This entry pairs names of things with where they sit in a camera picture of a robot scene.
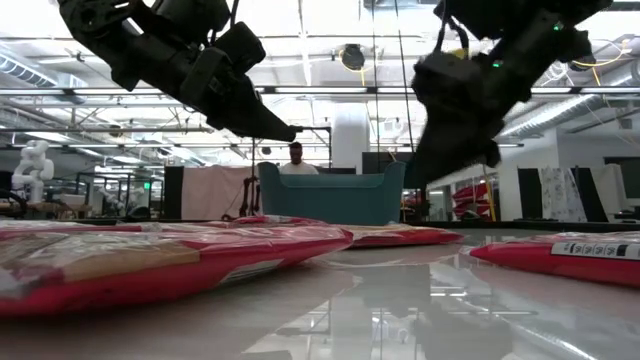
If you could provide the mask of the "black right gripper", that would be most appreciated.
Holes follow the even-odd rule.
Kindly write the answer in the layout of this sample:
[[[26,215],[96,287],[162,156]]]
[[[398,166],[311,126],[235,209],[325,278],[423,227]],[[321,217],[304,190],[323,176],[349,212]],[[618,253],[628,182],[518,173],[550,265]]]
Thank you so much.
[[[525,54],[429,54],[416,63],[416,98],[425,107],[424,133],[413,154],[413,186],[472,166],[496,168],[499,144],[451,143],[447,136],[495,136],[504,117],[531,97],[531,57]]]

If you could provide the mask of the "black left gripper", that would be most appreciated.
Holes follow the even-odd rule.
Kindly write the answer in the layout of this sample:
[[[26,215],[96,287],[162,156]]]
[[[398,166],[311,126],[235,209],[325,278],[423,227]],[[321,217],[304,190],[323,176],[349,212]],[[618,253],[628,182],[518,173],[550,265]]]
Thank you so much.
[[[173,47],[155,35],[134,37],[112,66],[112,79],[132,90],[144,81],[206,113],[207,124],[239,137],[293,142],[297,131],[262,102],[253,82],[242,75],[233,83],[228,55],[215,48]]]

